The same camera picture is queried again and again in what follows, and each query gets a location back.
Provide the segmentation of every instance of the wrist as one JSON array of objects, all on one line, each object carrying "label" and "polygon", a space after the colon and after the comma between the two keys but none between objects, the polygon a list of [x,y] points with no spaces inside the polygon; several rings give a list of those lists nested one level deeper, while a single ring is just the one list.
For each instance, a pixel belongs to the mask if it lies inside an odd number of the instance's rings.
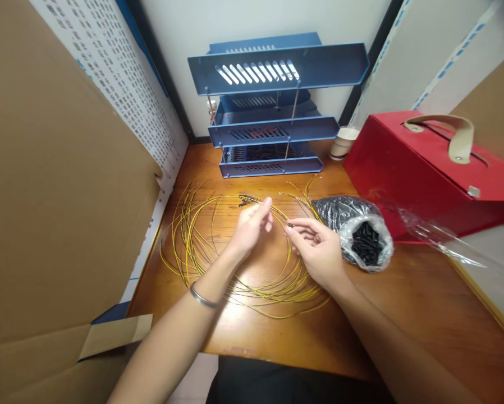
[{"label": "wrist", "polygon": [[353,284],[353,282],[351,282],[347,274],[344,272],[337,274],[332,279],[329,279],[329,281],[326,282],[326,285],[323,286],[323,288],[327,292],[329,292],[332,297],[336,298],[350,297],[355,292],[358,293],[355,285]]},{"label": "wrist", "polygon": [[246,259],[246,257],[248,257],[248,254],[249,253],[247,251],[235,248],[231,243],[229,243],[226,248],[224,248],[220,256],[226,260],[233,269],[235,269]]}]

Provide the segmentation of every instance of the blue desk organizer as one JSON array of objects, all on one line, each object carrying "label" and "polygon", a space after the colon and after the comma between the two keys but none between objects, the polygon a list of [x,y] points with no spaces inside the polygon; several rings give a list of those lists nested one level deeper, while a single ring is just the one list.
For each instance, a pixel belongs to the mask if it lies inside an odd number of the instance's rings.
[{"label": "blue desk organizer", "polygon": [[224,148],[219,166],[222,177],[230,178],[319,172],[323,162],[300,142]]},{"label": "blue desk organizer", "polygon": [[306,142],[340,127],[307,89],[360,84],[369,67],[364,44],[321,45],[317,33],[211,44],[188,62],[198,95],[221,95],[208,130],[225,178],[321,171]]}]

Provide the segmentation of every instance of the left hand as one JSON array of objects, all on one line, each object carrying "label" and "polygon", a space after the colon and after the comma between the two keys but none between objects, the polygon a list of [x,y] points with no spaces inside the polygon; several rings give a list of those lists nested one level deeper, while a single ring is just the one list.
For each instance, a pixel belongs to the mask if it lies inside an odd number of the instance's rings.
[{"label": "left hand", "polygon": [[241,260],[250,255],[262,230],[268,233],[273,228],[272,204],[273,200],[266,198],[263,203],[242,210],[227,251],[235,253]]}]

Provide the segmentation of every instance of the red case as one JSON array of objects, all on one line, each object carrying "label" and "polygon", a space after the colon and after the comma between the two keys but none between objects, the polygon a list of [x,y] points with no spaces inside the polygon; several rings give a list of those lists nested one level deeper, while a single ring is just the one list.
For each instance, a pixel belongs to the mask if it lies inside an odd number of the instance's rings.
[{"label": "red case", "polygon": [[[393,206],[459,237],[504,224],[504,161],[476,144],[469,164],[451,161],[451,131],[438,123],[421,133],[404,126],[420,115],[370,115],[344,162],[359,195],[380,208],[394,241],[421,243],[407,233]],[[478,198],[468,194],[470,187],[480,192]]]}]

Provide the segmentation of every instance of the beige handle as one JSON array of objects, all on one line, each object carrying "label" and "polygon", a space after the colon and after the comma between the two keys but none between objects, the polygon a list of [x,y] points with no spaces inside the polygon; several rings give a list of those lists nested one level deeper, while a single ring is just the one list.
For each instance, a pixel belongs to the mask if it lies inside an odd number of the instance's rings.
[{"label": "beige handle", "polygon": [[458,164],[469,164],[471,147],[473,146],[473,135],[475,127],[471,121],[454,115],[422,115],[408,119],[404,126],[412,132],[423,132],[424,129],[417,125],[425,121],[444,122],[454,128],[456,133],[450,140],[448,146],[448,157]]}]

